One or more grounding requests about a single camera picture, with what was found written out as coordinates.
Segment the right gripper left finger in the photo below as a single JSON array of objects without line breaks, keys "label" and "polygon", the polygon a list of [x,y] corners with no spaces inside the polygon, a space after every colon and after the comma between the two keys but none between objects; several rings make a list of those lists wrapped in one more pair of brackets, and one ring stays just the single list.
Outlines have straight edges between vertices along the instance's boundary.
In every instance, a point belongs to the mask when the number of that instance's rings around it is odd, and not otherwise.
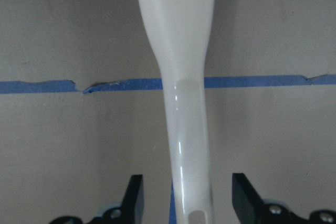
[{"label": "right gripper left finger", "polygon": [[89,223],[142,223],[144,211],[143,176],[132,175],[120,205],[109,207]]}]

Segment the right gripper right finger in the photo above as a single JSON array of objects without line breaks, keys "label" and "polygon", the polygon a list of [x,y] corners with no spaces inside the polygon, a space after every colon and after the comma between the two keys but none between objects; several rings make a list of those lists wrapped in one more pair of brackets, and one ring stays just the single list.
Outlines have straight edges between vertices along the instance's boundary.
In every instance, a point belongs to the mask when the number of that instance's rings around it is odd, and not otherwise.
[{"label": "right gripper right finger", "polygon": [[240,223],[335,223],[333,210],[315,210],[305,219],[284,204],[262,199],[243,173],[232,174],[232,205]]}]

